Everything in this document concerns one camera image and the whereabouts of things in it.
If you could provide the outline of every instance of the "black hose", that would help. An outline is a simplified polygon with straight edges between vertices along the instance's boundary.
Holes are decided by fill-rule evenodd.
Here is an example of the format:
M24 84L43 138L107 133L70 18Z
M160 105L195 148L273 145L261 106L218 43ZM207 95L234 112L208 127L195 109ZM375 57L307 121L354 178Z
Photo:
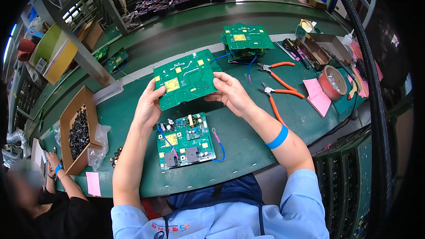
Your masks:
M351 0L341 0L353 23L354 31L363 54L370 91L372 120L372 188L368 235L379 231L389 211L392 196L391 160L388 146L384 105L375 60L359 15Z

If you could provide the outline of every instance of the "forearm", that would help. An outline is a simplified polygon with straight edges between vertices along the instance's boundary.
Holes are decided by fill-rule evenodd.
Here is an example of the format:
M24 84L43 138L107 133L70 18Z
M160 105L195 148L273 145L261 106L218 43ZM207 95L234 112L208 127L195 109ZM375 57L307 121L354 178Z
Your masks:
M141 173L151 131L151 128L142 128L134 123L131 125L112 177L114 205L130 204L141 208Z
M51 179L49 176L47 176L46 189L49 193L56 194L56 183L54 179Z
M282 124L258 106L250 107L243 118L266 143L272 142L282 130ZM284 142L271 151L276 160L287 170L288 176L302 168L314 171L313 160L307 146L290 130Z
M80 186L74 180L72 180L69 175L66 175L63 169L58 171L57 177L60 179L63 188L65 189L69 198L79 197L80 199L88 201L87 197L82 192Z

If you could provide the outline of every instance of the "light blue shirt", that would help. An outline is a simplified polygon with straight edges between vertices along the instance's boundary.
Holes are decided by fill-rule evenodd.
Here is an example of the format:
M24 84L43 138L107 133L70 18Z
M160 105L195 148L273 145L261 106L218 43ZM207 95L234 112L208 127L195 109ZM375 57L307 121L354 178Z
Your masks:
M158 231L165 232L163 218L149 221L133 206L115 206L111 217L115 239L151 239ZM168 224L169 239L329 238L317 176L309 169L291 174L280 207L263 206L265 236L260 233L258 206L242 202L184 210L170 218Z

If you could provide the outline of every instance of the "person's left hand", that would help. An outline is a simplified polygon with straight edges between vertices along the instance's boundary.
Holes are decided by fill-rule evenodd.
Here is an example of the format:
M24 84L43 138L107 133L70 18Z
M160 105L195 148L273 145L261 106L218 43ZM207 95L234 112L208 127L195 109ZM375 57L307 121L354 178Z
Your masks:
M141 95L137 108L135 109L133 124L139 129L152 129L162 113L159 107L158 98L164 95L165 86L157 90L153 90L154 88L155 79L153 78Z
M52 168L53 173L54 173L54 170L60 164L60 159L53 152L46 152L46 157L47 157L47 160L49 161L50 167Z

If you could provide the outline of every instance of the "wrist watch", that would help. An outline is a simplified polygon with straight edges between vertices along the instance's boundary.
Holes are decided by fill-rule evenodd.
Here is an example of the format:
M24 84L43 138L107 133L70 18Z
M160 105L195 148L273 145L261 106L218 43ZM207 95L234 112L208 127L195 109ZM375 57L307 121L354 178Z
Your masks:
M60 169L63 169L63 165L61 163L56 166L54 173L58 173Z

